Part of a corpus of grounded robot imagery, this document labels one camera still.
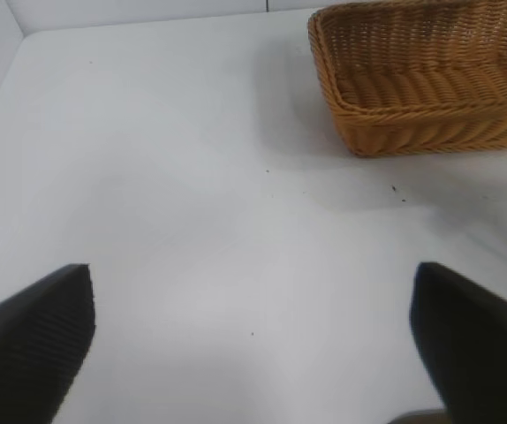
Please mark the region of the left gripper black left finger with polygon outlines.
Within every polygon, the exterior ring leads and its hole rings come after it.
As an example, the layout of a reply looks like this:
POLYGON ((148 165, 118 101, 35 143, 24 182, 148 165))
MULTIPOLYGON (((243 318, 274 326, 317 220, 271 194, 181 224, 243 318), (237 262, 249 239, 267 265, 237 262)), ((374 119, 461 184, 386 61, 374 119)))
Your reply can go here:
POLYGON ((96 329, 86 264, 63 266, 0 302, 0 423, 50 423, 96 329))

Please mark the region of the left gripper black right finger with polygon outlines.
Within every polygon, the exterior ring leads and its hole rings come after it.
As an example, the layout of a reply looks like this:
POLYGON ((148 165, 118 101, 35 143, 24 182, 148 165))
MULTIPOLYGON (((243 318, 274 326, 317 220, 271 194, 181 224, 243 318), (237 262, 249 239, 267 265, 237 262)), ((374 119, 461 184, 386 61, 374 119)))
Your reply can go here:
POLYGON ((453 423, 507 423, 507 300, 422 262, 410 305, 414 343, 453 423))

